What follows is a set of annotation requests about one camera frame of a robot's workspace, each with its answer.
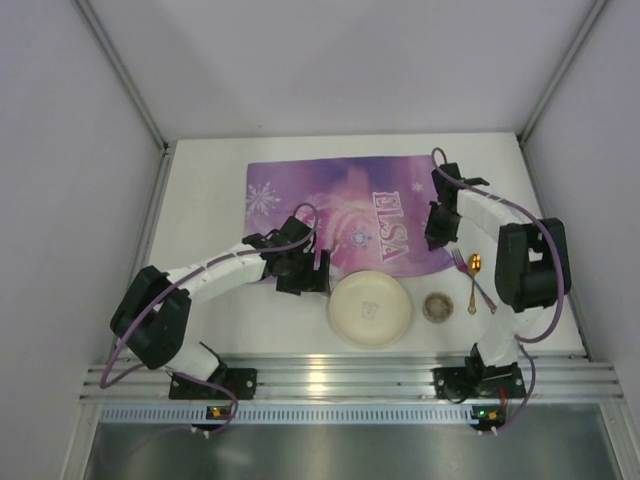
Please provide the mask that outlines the purple Elsa cloth placemat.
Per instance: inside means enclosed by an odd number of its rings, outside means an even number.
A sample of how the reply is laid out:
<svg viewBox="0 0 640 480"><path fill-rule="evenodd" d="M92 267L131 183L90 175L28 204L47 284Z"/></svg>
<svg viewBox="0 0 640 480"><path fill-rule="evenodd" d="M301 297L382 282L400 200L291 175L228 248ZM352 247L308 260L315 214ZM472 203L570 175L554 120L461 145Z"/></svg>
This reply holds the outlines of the purple Elsa cloth placemat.
<svg viewBox="0 0 640 480"><path fill-rule="evenodd" d="M453 260L444 249L429 250L424 238L437 198L432 171L428 155L251 163L244 231L267 233L295 215L317 228L334 278L362 270L436 274Z"/></svg>

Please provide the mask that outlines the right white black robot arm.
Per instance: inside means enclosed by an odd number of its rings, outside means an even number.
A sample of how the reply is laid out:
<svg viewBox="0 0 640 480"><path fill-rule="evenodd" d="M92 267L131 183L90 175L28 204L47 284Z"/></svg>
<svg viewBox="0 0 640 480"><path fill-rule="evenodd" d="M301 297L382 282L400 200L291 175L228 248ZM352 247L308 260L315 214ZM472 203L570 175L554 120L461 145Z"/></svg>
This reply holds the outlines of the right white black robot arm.
<svg viewBox="0 0 640 480"><path fill-rule="evenodd" d="M511 373L519 348L555 331L571 289L565 228L539 219L499 197L482 178L464 179L455 163L436 164L424 238L431 250L458 241L460 221L476 225L496 243L494 284L502 311L465 358L465 373L478 384Z"/></svg>

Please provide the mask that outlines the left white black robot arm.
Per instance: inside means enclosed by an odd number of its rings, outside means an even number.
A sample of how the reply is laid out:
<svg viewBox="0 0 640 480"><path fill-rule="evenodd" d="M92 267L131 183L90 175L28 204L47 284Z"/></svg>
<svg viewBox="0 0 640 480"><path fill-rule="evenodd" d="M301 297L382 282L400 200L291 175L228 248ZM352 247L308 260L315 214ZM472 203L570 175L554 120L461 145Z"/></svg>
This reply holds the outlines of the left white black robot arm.
<svg viewBox="0 0 640 480"><path fill-rule="evenodd" d="M280 293L329 294L331 253L317 250L316 243L316 226L290 216L281 227L246 236L217 257L170 271L141 269L111 319L118 344L107 367L129 349L149 370L164 369L203 386L222 383L222 358L187 338L194 304L268 278Z"/></svg>

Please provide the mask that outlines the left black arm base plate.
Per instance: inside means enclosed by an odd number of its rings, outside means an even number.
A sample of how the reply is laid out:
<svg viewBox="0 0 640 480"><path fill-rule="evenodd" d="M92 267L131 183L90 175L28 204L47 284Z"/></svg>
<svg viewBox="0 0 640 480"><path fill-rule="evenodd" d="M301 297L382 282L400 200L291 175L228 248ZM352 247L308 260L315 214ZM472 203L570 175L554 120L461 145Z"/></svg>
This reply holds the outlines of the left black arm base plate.
<svg viewBox="0 0 640 480"><path fill-rule="evenodd" d="M212 375L207 382L231 392L238 400L252 400L256 393L258 371L254 368L227 367ZM168 394L172 400L227 400L229 395L202 383L187 379L184 375L172 376Z"/></svg>

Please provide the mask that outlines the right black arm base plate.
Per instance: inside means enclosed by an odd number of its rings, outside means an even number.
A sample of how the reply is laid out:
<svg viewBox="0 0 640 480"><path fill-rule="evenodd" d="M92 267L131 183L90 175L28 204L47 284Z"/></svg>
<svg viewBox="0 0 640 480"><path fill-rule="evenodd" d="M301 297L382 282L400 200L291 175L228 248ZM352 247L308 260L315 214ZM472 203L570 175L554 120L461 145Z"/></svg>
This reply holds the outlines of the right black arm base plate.
<svg viewBox="0 0 640 480"><path fill-rule="evenodd" d="M516 363L472 372L466 367L441 367L433 371L436 398L461 404L475 399L523 399L526 388Z"/></svg>

